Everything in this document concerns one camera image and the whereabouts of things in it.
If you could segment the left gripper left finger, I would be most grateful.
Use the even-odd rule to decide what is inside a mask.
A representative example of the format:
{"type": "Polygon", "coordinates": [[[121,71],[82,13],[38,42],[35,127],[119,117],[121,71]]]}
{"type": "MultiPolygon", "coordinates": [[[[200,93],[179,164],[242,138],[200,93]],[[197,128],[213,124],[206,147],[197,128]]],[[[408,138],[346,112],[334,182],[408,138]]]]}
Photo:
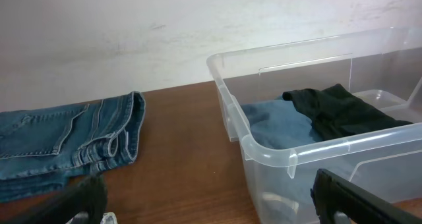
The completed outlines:
{"type": "Polygon", "coordinates": [[[107,206],[104,178],[90,175],[37,206],[6,220],[7,224],[100,224],[107,206]]]}

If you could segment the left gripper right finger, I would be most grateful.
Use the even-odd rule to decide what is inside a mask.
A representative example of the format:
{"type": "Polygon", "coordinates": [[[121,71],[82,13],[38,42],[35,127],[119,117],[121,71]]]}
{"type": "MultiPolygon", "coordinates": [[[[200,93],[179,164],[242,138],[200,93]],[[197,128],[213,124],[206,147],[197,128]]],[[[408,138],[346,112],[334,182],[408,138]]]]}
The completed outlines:
{"type": "Polygon", "coordinates": [[[341,178],[316,172],[311,198],[320,224],[421,224],[421,219],[341,178]]]}

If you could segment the black garment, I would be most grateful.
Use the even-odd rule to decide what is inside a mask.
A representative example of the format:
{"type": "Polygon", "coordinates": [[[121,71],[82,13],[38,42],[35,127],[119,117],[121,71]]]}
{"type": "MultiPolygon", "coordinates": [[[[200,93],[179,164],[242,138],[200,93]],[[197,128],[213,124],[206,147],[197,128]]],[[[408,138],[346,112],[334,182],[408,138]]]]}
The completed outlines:
{"type": "Polygon", "coordinates": [[[409,125],[394,119],[349,93],[341,84],[323,90],[306,88],[284,92],[295,109],[310,118],[323,140],[333,140],[387,128],[409,125]]]}

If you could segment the teal blue shirt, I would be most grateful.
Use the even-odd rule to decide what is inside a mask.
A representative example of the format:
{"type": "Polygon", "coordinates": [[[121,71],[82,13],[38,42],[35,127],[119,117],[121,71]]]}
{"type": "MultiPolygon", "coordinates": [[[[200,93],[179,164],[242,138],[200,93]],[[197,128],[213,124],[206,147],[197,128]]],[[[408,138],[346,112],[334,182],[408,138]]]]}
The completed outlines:
{"type": "MultiPolygon", "coordinates": [[[[249,121],[253,138],[261,146],[284,150],[322,141],[312,128],[310,118],[297,112],[292,101],[278,98],[244,104],[241,108],[249,121]]],[[[307,187],[311,176],[290,179],[274,171],[261,175],[267,189],[262,199],[269,208],[292,214],[297,212],[300,204],[312,202],[307,187]]]]}

